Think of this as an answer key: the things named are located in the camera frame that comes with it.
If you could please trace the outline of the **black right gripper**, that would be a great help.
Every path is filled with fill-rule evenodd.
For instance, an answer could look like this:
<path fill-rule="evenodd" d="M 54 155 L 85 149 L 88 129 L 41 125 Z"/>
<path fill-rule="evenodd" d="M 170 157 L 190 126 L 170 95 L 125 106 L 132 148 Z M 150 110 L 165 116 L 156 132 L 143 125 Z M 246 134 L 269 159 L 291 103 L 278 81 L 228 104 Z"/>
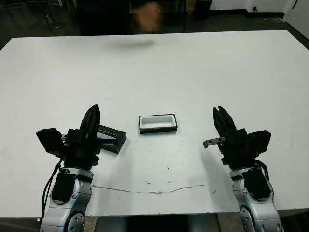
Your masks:
<path fill-rule="evenodd" d="M 254 166 L 253 143 L 246 130 L 237 130 L 232 117 L 221 106 L 213 108 L 213 120 L 219 137 L 203 141 L 204 148 L 217 145 L 223 155 L 222 164 L 230 169 Z"/>

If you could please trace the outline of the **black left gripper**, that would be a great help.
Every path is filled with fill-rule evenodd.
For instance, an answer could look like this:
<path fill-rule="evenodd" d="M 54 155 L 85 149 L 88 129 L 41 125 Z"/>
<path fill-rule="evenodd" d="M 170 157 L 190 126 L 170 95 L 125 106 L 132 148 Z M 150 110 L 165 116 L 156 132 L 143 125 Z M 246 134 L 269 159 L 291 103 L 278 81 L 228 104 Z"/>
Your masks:
<path fill-rule="evenodd" d="M 69 129 L 64 144 L 64 166 L 91 170 L 98 164 L 97 155 L 101 150 L 97 132 L 100 123 L 100 110 L 97 104 L 90 107 L 80 126 L 80 129 Z"/>

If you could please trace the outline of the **blurred person hand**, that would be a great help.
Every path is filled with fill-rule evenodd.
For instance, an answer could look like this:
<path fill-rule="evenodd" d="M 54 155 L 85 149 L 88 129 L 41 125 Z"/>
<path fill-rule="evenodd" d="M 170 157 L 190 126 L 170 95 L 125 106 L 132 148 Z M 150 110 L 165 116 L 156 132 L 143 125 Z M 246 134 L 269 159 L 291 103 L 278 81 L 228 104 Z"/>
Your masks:
<path fill-rule="evenodd" d="M 134 17 L 143 32 L 156 32 L 161 23 L 161 9 L 157 2 L 146 4 L 133 10 Z"/>

